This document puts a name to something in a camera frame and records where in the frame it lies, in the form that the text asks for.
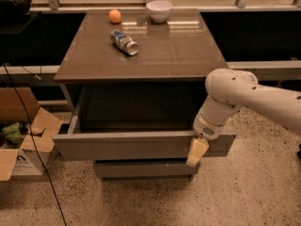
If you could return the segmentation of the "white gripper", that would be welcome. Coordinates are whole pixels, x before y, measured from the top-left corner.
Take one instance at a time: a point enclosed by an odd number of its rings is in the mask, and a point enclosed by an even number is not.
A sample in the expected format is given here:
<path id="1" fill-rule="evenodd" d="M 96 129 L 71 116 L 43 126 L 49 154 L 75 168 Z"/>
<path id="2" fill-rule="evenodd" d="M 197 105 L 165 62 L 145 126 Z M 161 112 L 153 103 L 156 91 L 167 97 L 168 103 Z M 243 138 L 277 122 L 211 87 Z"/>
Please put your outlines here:
<path id="1" fill-rule="evenodd" d="M 191 141 L 186 164 L 194 167 L 209 149 L 208 140 L 219 137 L 226 122 L 240 109 L 238 105 L 218 102 L 208 96 L 196 115 L 193 129 L 197 138 Z"/>

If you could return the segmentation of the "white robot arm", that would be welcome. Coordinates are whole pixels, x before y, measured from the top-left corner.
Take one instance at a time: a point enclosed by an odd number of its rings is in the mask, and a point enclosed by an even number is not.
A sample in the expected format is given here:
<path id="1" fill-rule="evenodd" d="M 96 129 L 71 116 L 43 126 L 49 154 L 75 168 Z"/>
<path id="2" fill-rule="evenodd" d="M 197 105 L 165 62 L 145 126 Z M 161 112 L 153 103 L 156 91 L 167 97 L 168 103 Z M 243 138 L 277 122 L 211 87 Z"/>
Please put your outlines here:
<path id="1" fill-rule="evenodd" d="M 205 80 L 207 98 L 193 123 L 195 137 L 186 164 L 194 167 L 219 137 L 229 117 L 244 106 L 301 136 L 301 93 L 261 85 L 247 71 L 216 69 Z"/>

